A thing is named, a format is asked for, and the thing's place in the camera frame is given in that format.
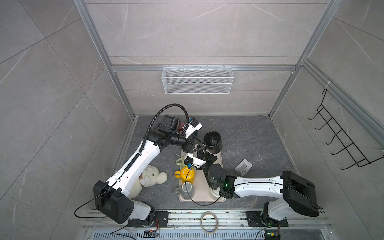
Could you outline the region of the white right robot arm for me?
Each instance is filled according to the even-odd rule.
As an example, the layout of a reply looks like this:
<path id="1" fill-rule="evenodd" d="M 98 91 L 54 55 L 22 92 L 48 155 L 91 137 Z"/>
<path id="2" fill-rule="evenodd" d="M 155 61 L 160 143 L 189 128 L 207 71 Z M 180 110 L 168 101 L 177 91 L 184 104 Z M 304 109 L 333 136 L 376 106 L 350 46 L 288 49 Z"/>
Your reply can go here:
<path id="1" fill-rule="evenodd" d="M 198 156 L 189 154 L 185 165 L 202 170 L 208 186 L 218 190 L 225 199 L 261 196 L 275 198 L 266 202 L 261 222 L 264 226 L 277 226 L 285 218 L 293 214 L 306 217 L 318 217 L 321 207 L 317 202 L 315 184 L 291 172 L 283 171 L 280 176 L 252 179 L 241 176 L 230 176 L 215 161 L 217 156 L 208 151 L 198 151 Z"/>

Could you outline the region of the black mug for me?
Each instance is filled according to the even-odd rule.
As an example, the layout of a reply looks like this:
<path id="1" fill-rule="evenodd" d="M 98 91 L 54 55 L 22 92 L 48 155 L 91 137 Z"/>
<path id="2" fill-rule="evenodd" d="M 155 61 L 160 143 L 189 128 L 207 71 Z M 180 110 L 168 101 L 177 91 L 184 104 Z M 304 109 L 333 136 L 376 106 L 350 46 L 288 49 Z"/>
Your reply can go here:
<path id="1" fill-rule="evenodd" d="M 218 154 L 223 149 L 221 135 L 218 132 L 208 132 L 204 136 L 204 143 L 207 146 L 207 151 L 211 154 Z"/>

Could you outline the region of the yellow mug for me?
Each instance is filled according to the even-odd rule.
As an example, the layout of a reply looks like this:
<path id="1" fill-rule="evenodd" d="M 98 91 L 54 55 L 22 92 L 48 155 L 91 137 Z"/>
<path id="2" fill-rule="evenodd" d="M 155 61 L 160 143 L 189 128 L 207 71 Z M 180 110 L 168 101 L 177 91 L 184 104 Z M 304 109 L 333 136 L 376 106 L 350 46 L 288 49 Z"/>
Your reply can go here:
<path id="1" fill-rule="evenodd" d="M 175 177 L 181 179 L 183 183 L 189 182 L 193 184 L 195 181 L 195 170 L 184 167 L 180 171 L 175 172 Z"/>

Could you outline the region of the light green mug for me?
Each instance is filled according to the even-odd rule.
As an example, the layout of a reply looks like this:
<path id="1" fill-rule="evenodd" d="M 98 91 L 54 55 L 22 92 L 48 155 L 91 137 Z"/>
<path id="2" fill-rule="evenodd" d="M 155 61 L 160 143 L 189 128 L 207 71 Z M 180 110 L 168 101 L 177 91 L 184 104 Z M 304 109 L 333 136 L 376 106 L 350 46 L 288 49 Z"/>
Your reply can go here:
<path id="1" fill-rule="evenodd" d="M 176 165 L 177 165 L 177 166 L 180 166 L 181 169 L 183 169 L 183 168 L 186 166 L 185 163 L 184 163 L 184 158 L 181 157 L 181 158 L 177 159 L 177 160 L 176 160 Z"/>

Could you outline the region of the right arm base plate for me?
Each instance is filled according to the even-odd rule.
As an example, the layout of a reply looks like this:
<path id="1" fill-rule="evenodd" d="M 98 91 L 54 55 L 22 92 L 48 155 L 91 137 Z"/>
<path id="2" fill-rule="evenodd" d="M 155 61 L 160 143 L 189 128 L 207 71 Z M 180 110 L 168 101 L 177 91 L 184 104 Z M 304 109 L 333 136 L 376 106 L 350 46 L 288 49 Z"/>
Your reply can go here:
<path id="1" fill-rule="evenodd" d="M 288 227 L 288 221 L 284 218 L 281 221 L 270 218 L 262 211 L 246 211 L 249 227 Z"/>

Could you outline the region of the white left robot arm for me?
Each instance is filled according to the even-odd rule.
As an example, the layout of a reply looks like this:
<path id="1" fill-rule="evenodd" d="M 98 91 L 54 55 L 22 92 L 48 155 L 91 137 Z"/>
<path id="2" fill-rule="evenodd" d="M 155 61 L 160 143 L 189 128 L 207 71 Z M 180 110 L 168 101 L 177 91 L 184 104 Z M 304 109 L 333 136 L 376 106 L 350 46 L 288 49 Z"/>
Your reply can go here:
<path id="1" fill-rule="evenodd" d="M 155 209 L 129 199 L 135 182 L 165 147 L 174 145 L 181 147 L 185 153 L 195 152 L 198 139 L 194 132 L 201 128 L 202 124 L 194 117 L 183 123 L 176 117 L 164 116 L 162 122 L 150 128 L 138 149 L 113 176 L 94 185 L 96 209 L 118 224 L 132 219 L 146 226 L 151 225 Z"/>

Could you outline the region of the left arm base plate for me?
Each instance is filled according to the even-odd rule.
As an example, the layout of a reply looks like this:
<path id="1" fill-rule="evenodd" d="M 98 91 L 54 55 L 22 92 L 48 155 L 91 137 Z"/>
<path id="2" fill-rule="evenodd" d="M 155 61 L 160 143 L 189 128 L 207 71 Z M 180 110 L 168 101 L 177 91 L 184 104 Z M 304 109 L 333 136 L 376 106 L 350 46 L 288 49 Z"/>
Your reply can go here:
<path id="1" fill-rule="evenodd" d="M 146 221 L 134 219 L 129 221 L 128 226 L 136 228 L 155 228 L 158 224 L 160 228 L 166 228 L 168 226 L 169 213 L 170 212 L 167 211 L 155 211 L 151 224 Z"/>

